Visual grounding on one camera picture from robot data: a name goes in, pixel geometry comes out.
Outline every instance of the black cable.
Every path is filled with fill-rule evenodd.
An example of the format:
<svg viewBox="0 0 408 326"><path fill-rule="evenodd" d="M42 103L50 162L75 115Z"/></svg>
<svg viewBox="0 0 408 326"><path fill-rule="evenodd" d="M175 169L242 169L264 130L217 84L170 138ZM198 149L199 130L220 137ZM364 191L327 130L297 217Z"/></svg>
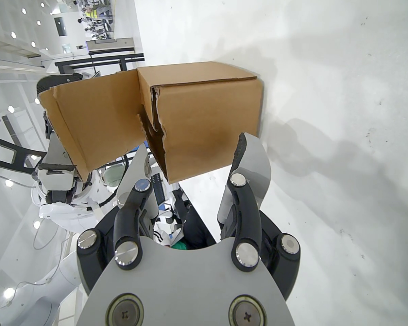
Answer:
<svg viewBox="0 0 408 326"><path fill-rule="evenodd" d="M128 163L128 157L127 157L126 154L123 155L123 159L124 159L124 161L125 161L125 169L124 169L124 173L123 173L122 178L124 177L124 175L125 175L125 173L126 173L126 171L127 171L127 169L128 169L128 165L129 165L129 163ZM105 201L103 201L103 202L101 202L101 203L99 204L99 205L100 205L100 208L101 208L102 206L106 205L108 202L110 202L110 201L115 197L115 195L117 194L117 190L118 190L118 188L115 189L115 191L112 193L112 195L111 195L110 197L108 197Z"/></svg>
<svg viewBox="0 0 408 326"><path fill-rule="evenodd" d="M41 229L41 225L42 225L42 223L44 222L44 220L46 220L46 219L42 219L42 220L41 220L41 224L39 224L39 228L38 228L38 230L36 230L35 237L33 238L33 248L34 248L35 250L42 250L42 249L45 248L48 244L50 244L50 243L53 241L54 237L56 236L57 231L59 230L59 225L56 225L56 226L57 226L57 227L56 227L56 231L55 231L53 237L50 239L50 241L49 241L47 244L45 244L43 247L41 247L41 248L35 247L36 237L38 236L39 230Z"/></svg>

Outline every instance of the ceiling light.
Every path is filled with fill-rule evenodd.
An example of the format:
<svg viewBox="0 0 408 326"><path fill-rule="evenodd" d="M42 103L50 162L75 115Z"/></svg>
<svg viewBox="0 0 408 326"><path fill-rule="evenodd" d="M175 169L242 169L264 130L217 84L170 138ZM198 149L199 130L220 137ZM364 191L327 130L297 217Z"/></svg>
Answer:
<svg viewBox="0 0 408 326"><path fill-rule="evenodd" d="M12 287L9 287L3 292L3 296L9 300L14 296L14 293L15 290Z"/></svg>

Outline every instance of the white robot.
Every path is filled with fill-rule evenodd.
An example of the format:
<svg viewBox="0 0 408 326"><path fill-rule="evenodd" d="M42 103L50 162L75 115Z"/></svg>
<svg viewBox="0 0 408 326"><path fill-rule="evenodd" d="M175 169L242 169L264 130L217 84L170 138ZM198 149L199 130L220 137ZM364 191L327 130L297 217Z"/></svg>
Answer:
<svg viewBox="0 0 408 326"><path fill-rule="evenodd" d="M294 325L285 300L300 246L259 210L270 182L260 141L241 135L218 213L221 242L201 249L184 252L154 242L160 244L154 232L159 208L151 174L141 146L118 186L118 205L80 234L77 251L39 286L16 290L0 309L0 325L50 326L80 283L89 298L78 326ZM173 238L181 239L181 231ZM180 298L171 297L173 289Z"/></svg>
<svg viewBox="0 0 408 326"><path fill-rule="evenodd" d="M56 137L53 137L53 142L56 143ZM43 162L50 161L48 158L49 152L44 158ZM101 210L102 214L96 214L94 211L86 211L86 207L91 205L95 207L94 194L96 194L95 189L100 189L104 187L102 184L101 178L98 176L98 173L92 173L92 176L89 178L92 181L92 185L87 185L83 191L80 191L76 194L76 197L72 199L71 204L63 203L52 203L48 204L51 208L51 215L59 216L58 219L55 217L50 217L55 222L62 222L64 225L71 225L73 228L78 230L78 233L81 233L83 230L94 228L99 220L102 219L105 214L108 214L109 211L115 208L117 205L117 199L119 203L122 203L122 200L127 198L134 182L137 179L141 178L151 178L151 175L157 174L160 169L157 165L154 165L153 168L150 167L151 159L147 148L143 144L139 147L137 152L134 154L134 158L130 164L130 167L127 168L126 173L123 176L123 179L118 186L117 195L119 198L112 198L112 201L103 205L101 208L98 205L98 208ZM38 172L38 175L42 180L46 180L47 173ZM65 189L69 184L63 182L64 178L56 178L56 183L54 180L49 180L47 178L47 188L48 190L56 189ZM170 192L170 186L165 186L166 198L168 202L173 201L173 194ZM44 189L44 183L39 185L39 188L33 189L33 197L35 200L44 201L46 198L46 192ZM82 208L82 215L86 217L78 217L76 213L72 212L72 208L76 207ZM148 200L147 204L148 214L151 219L160 218L165 224L168 225L166 219L172 217L172 212L166 211L163 215L159 215L159 205L156 201L154 193L151 194L151 197ZM163 240L155 238L156 242L162 245L171 245L174 244L176 240L179 240L183 237L181 229L176 229L168 235L165 230L158 230L159 235L163 235ZM79 239L79 244L84 244L87 242L84 239L84 234L81 235ZM14 297L2 308L0 308L0 325L1 326L50 326L53 324L57 316L58 308L61 302L71 293L73 290L81 284L81 278L79 275L78 269L78 260L76 252L69 254L64 258L60 263L54 267L44 278L37 281L34 284L25 284L22 287L19 287L15 291Z"/></svg>
<svg viewBox="0 0 408 326"><path fill-rule="evenodd" d="M81 79L59 77L66 82ZM56 79L44 82L45 86L38 83L38 93L59 84ZM97 171L87 180L79 179L45 120L48 151L37 153L0 140L18 149L13 163L0 162L0 167L32 174L36 180L32 199L40 207L39 215L81 234L76 252L40 281L16 289L0 308L1 326L52 325L61 302L80 284L89 296L78 321L81 326L293 325L285 300L297 277L300 246L259 210L271 171L258 138L247 133L239 138L217 216L221 242L213 240L182 252L157 245L170 246L185 239L182 225L189 211L178 205L179 209L161 216L150 182L160 170L155 164L151 167L144 145L130 167L128 157L124 158L125 173L116 193L110 194ZM41 156L41 161L31 170L24 161L33 154ZM176 200L172 186L164 185L171 204L177 206L182 198ZM177 225L172 222L176 218L180 219ZM168 233L154 232L162 219L173 225ZM183 295L181 303L172 301L165 291L169 289ZM212 297L198 297L209 294Z"/></svg>

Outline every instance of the robotic hand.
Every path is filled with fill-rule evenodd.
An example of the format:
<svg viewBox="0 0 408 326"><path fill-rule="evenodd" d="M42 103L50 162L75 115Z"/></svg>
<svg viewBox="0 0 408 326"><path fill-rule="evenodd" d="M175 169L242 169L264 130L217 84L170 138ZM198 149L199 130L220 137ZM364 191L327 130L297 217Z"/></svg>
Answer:
<svg viewBox="0 0 408 326"><path fill-rule="evenodd" d="M204 249L153 241L154 193L145 168L133 170L118 187L118 207L78 240L89 295L78 326L294 325L285 300L300 246L259 210L271 171L257 138L239 138L218 213L221 242Z"/></svg>

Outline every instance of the metal screw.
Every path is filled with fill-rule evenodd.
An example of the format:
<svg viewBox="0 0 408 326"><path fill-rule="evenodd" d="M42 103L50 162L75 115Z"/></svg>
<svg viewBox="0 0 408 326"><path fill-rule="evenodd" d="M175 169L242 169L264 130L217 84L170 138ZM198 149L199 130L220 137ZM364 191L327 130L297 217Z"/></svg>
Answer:
<svg viewBox="0 0 408 326"><path fill-rule="evenodd" d="M246 184L246 179L245 177L240 174L240 173L234 173L231 177L230 177L230 182L232 183L232 185L234 186L244 186Z"/></svg>
<svg viewBox="0 0 408 326"><path fill-rule="evenodd" d="M283 235L281 238L281 246L289 254L296 254L299 251L298 241L289 234Z"/></svg>
<svg viewBox="0 0 408 326"><path fill-rule="evenodd" d="M236 326L260 326L260 312L254 304L248 301L241 301L234 310L234 320Z"/></svg>
<svg viewBox="0 0 408 326"><path fill-rule="evenodd" d="M134 241L125 241L115 250L115 261L118 265L130 265L137 258L139 248Z"/></svg>
<svg viewBox="0 0 408 326"><path fill-rule="evenodd" d="M77 245L81 249L88 249L95 244L97 240L97 233L94 230L85 230L80 234Z"/></svg>
<svg viewBox="0 0 408 326"><path fill-rule="evenodd" d="M114 326L135 326L139 320L139 307L133 300L118 303L112 313Z"/></svg>
<svg viewBox="0 0 408 326"><path fill-rule="evenodd" d="M107 309L107 326L141 326L143 304L133 294L122 294L113 300Z"/></svg>
<svg viewBox="0 0 408 326"><path fill-rule="evenodd" d="M139 179L135 184L134 184L134 189L136 189L139 192L145 192L148 189L150 189L151 182L148 179Z"/></svg>
<svg viewBox="0 0 408 326"><path fill-rule="evenodd" d="M236 258L245 267L254 267L259 260L258 251L251 244L241 242L236 247Z"/></svg>

